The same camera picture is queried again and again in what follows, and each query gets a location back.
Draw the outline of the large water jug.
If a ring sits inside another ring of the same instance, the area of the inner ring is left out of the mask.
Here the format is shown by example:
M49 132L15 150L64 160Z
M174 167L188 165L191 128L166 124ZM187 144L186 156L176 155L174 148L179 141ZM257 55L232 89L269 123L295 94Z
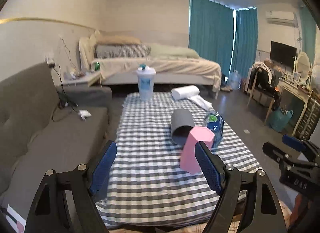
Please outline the large water jug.
M230 73L228 78L228 85L233 90L238 90L240 88L241 76L237 70Z

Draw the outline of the white rolled towel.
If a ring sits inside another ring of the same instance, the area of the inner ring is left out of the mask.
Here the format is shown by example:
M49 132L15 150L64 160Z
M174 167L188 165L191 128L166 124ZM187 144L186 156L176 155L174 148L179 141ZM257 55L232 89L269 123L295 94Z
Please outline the white rolled towel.
M200 93L200 90L195 85L174 88L171 90L171 95L176 101L184 100L186 98L199 95L199 93Z

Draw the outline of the teal curtain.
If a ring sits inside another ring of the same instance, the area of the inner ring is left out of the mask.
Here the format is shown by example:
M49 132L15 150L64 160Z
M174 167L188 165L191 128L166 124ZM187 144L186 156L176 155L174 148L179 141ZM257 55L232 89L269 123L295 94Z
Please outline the teal curtain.
M255 61L258 45L257 8L236 12L236 33L234 47L234 70L241 77L247 77L249 68Z
M210 0L190 0L189 48L216 62L227 76L234 39L233 10Z

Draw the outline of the teal curtain right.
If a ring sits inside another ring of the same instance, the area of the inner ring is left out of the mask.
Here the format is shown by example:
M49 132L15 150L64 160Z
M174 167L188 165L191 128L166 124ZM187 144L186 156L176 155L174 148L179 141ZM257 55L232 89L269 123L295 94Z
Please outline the teal curtain right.
M234 70L241 77L247 77L249 68L255 61L258 45L257 8L236 12L236 33L234 47Z

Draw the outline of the teal curtain left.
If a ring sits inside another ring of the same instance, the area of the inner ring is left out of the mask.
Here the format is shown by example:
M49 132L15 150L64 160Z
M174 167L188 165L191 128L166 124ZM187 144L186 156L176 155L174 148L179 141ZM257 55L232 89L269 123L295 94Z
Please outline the teal curtain left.
M233 10L210 0L190 0L189 48L216 62L227 76L234 39Z

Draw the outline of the blue water bottle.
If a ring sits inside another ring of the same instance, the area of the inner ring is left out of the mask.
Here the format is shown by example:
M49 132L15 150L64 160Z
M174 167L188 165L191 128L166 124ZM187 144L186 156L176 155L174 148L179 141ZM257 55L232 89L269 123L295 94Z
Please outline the blue water bottle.
M223 138L223 117L214 110L208 111L203 120L203 126L207 127L214 134L212 148L216 148Z

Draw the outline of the checkered tablecloth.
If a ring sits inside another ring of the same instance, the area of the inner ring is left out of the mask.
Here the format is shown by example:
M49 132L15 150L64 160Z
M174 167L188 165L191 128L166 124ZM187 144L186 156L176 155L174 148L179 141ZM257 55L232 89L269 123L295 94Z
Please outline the checkered tablecloth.
M147 102L137 93L125 98L107 194L96 203L108 229L184 227L210 219L219 197L203 173L180 168L182 147L171 139L176 109L188 110L196 125L206 115L191 101L175 101L169 93L155 93Z

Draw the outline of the green soda can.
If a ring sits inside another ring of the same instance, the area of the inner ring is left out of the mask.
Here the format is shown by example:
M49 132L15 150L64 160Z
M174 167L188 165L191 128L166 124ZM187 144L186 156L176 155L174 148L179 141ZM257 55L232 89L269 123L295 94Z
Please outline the green soda can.
M94 70L95 71L99 71L100 70L100 63L99 62L95 62L94 63Z

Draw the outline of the oval vanity mirror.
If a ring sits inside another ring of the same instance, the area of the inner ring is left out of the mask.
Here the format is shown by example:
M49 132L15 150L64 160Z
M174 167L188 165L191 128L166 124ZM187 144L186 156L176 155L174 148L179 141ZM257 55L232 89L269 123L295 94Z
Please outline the oval vanity mirror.
M311 64L305 52L301 52L295 63L295 72L300 74L300 81L306 81L310 76Z

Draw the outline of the grey sofa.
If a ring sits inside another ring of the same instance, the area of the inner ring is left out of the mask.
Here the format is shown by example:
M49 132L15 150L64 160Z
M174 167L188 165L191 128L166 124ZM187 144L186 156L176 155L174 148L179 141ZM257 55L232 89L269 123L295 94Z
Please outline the grey sofa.
M54 85L46 63L1 82L1 206L27 217L49 169L86 163L106 140L108 87ZM78 115L87 110L86 121Z

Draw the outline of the wooden chair with clothes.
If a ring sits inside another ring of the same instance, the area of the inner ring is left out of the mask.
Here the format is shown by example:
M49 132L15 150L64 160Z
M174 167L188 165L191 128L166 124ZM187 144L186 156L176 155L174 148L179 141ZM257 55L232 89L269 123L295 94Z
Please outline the wooden chair with clothes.
M271 98L264 120L264 123L266 123L270 113L279 108L281 103L281 93L275 86L275 79L272 75L271 69L264 62L255 62L252 65L248 89L250 90L250 93L247 107L249 107L256 90L259 91L260 94Z

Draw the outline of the green blanket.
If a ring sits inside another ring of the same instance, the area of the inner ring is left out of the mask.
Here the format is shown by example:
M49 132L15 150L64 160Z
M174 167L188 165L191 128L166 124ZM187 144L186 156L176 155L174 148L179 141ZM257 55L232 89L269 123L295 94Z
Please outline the green blanket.
M151 57L179 57L199 59L199 54L189 48L180 46L163 45L158 43L148 43Z

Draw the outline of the white vanity desk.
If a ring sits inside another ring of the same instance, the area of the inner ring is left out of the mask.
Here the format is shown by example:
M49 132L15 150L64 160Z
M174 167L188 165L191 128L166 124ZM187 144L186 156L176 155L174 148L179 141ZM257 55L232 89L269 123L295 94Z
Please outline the white vanity desk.
M300 122L302 121L302 118L304 117L305 111L308 106L309 99L311 97L311 91L301 89L301 87L294 86L289 81L284 80L283 78L279 79L279 83L277 88L279 89L280 94L283 94L283 91L285 91L286 94L290 94L292 98L291 105L293 106L294 103L299 102L299 106L303 106L302 110L298 111L299 118L297 119L292 136L294 136L298 130L298 126Z

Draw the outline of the teal laundry basket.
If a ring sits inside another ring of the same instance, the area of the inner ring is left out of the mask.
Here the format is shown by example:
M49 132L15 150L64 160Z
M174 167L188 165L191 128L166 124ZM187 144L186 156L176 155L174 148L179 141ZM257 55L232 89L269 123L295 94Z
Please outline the teal laundry basket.
M268 118L267 123L273 130L280 133L289 123L289 120L292 118L292 116L293 116L292 110L278 108Z

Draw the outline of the white folded cloth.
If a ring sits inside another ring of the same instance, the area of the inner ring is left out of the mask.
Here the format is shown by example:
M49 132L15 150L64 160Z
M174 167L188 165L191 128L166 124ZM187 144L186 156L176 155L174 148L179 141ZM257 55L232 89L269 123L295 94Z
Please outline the white folded cloth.
M200 95L194 95L188 98L189 101L193 102L197 106L201 107L205 111L213 110L213 106L209 101L206 101Z

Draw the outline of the white air conditioner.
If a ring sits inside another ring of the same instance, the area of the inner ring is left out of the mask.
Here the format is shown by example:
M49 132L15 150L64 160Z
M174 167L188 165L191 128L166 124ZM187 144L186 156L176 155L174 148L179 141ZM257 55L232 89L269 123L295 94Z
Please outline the white air conditioner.
M271 24L297 26L297 18L294 12L266 11L266 20Z

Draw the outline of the bed with beige sheet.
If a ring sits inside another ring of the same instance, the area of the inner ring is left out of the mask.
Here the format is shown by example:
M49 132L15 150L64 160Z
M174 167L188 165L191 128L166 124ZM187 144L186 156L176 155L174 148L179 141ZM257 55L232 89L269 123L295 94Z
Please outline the bed with beige sheet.
M103 84L134 84L137 82L137 69L145 64L156 71L155 83L158 84L198 84L209 85L214 94L221 86L222 71L218 63L200 57L151 57L145 58L97 58L95 48L99 36L105 35L96 30L88 37L79 39L80 66L84 71L93 71L94 63L100 63Z

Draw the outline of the beige pillow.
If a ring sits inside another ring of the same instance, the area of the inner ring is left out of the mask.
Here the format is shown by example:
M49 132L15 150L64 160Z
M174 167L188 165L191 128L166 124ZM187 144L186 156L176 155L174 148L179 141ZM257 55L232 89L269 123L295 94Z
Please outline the beige pillow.
M136 37L131 36L99 36L97 38L96 44L105 45L139 45L141 40Z

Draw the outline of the pink faceted cup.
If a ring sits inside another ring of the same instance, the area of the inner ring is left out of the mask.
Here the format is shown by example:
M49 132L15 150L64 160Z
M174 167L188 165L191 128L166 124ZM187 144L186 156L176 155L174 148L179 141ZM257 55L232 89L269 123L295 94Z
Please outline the pink faceted cup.
M196 174L201 171L200 165L195 157L195 146L198 142L203 141L211 149L215 135L207 127L195 126L187 136L180 156L180 168L190 174Z

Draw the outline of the white patterned tumbler with lid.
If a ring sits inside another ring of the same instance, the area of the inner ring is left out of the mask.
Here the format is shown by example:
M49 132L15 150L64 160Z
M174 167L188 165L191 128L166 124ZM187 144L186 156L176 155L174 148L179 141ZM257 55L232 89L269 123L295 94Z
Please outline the white patterned tumbler with lid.
M137 71L139 97L141 101L149 101L153 95L156 71L145 64L141 64Z

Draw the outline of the checkered pillow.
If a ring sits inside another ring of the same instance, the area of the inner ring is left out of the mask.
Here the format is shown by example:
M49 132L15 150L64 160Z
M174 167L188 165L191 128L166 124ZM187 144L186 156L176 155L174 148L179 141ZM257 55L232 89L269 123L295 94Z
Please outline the checkered pillow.
M95 48L97 58L145 58L150 51L150 46L145 44L97 45Z

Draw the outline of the white bedside table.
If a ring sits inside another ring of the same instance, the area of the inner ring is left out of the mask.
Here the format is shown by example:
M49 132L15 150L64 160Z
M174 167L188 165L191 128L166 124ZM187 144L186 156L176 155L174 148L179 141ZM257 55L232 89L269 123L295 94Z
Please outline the white bedside table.
M101 85L101 82L103 80L103 76L101 72L95 72L88 75L85 75L83 77L80 77L76 80L65 80L62 84L63 85L87 85L88 87L91 87L92 85L99 83Z

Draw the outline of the black television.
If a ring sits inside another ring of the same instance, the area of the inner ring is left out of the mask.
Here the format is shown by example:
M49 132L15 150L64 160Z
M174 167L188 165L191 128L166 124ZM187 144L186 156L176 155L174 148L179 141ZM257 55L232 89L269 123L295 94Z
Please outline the black television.
M293 69L296 55L297 49L295 47L274 41L271 42L270 59L272 61L276 61Z

